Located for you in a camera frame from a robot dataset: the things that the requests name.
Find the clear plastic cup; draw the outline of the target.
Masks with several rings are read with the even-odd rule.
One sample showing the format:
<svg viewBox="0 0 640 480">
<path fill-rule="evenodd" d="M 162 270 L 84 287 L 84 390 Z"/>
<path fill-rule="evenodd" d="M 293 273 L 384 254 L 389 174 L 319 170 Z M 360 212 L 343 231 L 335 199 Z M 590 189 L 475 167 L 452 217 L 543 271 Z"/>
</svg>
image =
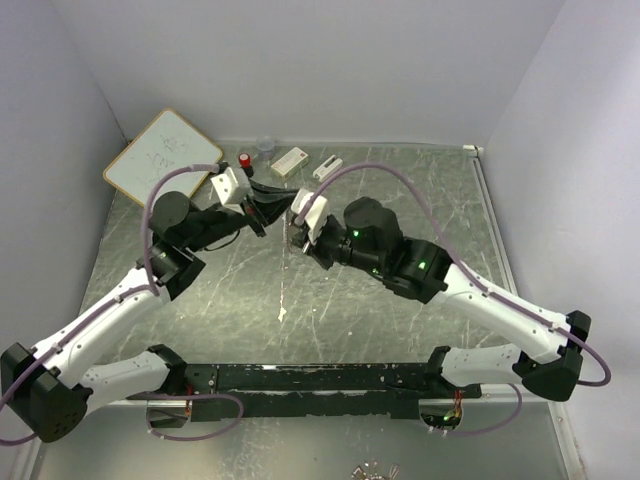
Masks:
<svg viewBox="0 0 640 480">
<path fill-rule="evenodd" d="M 270 161 L 275 152 L 275 141 L 269 136 L 260 137 L 256 140 L 256 148 L 262 160 Z"/>
</svg>

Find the white stapler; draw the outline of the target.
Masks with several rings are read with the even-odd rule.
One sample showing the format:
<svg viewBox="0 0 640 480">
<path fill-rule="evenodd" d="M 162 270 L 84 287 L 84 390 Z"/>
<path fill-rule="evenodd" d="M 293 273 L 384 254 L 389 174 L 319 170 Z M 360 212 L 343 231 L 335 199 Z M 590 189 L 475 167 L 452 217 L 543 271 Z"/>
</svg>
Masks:
<svg viewBox="0 0 640 480">
<path fill-rule="evenodd" d="M 343 160 L 336 155 L 331 155 L 313 171 L 312 176 L 317 182 L 323 183 L 340 170 L 342 166 Z"/>
</svg>

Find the red black stamp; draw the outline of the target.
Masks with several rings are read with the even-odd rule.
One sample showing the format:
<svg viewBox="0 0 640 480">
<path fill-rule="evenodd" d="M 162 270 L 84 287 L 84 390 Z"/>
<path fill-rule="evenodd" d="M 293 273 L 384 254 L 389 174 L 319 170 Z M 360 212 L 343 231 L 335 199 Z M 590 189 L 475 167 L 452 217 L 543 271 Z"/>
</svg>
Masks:
<svg viewBox="0 0 640 480">
<path fill-rule="evenodd" d="M 252 178 L 254 175 L 252 157 L 248 153 L 242 152 L 238 155 L 238 162 L 246 176 Z"/>
</svg>

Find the metal key organizer red handle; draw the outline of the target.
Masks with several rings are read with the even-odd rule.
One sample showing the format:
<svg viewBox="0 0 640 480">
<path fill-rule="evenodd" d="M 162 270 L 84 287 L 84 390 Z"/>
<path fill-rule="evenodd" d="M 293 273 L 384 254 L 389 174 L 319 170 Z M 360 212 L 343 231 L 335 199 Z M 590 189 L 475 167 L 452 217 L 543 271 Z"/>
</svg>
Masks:
<svg viewBox="0 0 640 480">
<path fill-rule="evenodd" d="M 286 253 L 293 252 L 292 238 L 295 236 L 296 226 L 292 225 L 294 214 L 287 209 L 282 216 L 283 220 L 283 243 Z"/>
</svg>

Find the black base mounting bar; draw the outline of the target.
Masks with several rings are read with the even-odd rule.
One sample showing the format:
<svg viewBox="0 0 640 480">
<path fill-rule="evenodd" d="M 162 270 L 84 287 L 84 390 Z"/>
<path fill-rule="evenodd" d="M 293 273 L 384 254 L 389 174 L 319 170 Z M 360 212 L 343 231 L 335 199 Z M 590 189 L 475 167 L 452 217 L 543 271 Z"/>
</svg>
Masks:
<svg viewBox="0 0 640 480">
<path fill-rule="evenodd" d="M 245 418 L 383 415 L 418 419 L 421 401 L 477 399 L 477 384 L 456 387 L 428 363 L 189 364 L 180 394 L 227 394 Z"/>
</svg>

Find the aluminium frame rail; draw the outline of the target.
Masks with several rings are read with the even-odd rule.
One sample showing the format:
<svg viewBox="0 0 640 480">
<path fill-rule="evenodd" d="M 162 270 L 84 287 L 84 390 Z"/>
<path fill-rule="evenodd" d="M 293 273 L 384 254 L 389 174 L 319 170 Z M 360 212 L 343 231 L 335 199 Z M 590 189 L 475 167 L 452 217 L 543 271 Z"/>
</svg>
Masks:
<svg viewBox="0 0 640 480">
<path fill-rule="evenodd" d="M 517 294 L 517 286 L 506 254 L 506 249 L 498 227 L 497 218 L 480 162 L 481 154 L 484 150 L 475 145 L 464 145 L 463 149 L 467 152 L 474 169 L 478 189 L 482 196 L 485 216 L 490 224 L 491 239 L 499 258 L 498 264 L 503 278 L 504 287 L 511 293 Z M 565 405 L 562 403 L 547 403 L 547 406 L 567 478 L 586 479 L 586 471 L 582 464 L 578 447 L 575 443 L 574 432 L 572 430 Z"/>
</svg>

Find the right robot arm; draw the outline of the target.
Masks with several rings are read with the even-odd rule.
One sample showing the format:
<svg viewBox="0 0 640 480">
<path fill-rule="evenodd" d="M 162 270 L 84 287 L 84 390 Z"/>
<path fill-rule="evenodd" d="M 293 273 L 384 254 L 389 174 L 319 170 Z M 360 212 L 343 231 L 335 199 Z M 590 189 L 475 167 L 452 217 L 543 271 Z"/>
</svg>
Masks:
<svg viewBox="0 0 640 480">
<path fill-rule="evenodd" d="M 464 313 L 506 339 L 498 347 L 436 349 L 424 374 L 426 390 L 443 398 L 457 387 L 519 384 L 546 400 L 568 400 L 578 384 L 579 342 L 591 320 L 537 307 L 456 265 L 440 246 L 406 236 L 396 214 L 363 197 L 338 221 L 324 197 L 314 200 L 302 224 L 292 224 L 291 243 L 323 268 L 339 263 L 361 270 L 395 295 Z"/>
</svg>

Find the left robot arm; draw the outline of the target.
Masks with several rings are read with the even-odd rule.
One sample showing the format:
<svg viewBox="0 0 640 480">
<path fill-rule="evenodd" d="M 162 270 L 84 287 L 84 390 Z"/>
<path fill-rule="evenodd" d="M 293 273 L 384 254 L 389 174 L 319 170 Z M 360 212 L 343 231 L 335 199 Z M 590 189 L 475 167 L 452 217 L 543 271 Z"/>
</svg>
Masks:
<svg viewBox="0 0 640 480">
<path fill-rule="evenodd" d="M 201 209 L 170 191 L 143 216 L 148 244 L 118 284 L 82 315 L 31 348 L 15 343 L 1 355 L 1 404 L 45 443 L 69 434 L 89 413 L 143 395 L 173 399 L 186 392 L 186 362 L 169 347 L 97 364 L 138 321 L 176 300 L 204 269 L 197 252 L 250 227 L 258 236 L 293 204 L 297 193 L 257 182 L 233 187 L 216 176 L 218 200 Z"/>
</svg>

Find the small whiteboard wooden frame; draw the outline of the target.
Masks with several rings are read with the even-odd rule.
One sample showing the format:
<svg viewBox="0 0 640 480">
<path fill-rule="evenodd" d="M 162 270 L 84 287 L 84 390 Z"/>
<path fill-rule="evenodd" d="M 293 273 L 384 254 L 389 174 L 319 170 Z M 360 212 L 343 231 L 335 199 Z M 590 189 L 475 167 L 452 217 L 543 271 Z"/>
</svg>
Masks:
<svg viewBox="0 0 640 480">
<path fill-rule="evenodd" d="M 171 108 L 162 110 L 103 172 L 104 180 L 143 206 L 171 171 L 215 164 L 223 151 Z"/>
</svg>

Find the white staples box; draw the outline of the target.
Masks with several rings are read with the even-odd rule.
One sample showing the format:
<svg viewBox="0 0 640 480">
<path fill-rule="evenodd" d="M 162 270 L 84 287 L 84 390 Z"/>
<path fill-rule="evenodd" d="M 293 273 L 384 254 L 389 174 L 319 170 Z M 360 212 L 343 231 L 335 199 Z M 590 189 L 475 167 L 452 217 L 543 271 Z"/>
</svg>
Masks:
<svg viewBox="0 0 640 480">
<path fill-rule="evenodd" d="M 293 147 L 271 166 L 271 171 L 282 180 L 289 179 L 309 161 L 309 155 L 299 147 Z"/>
</svg>

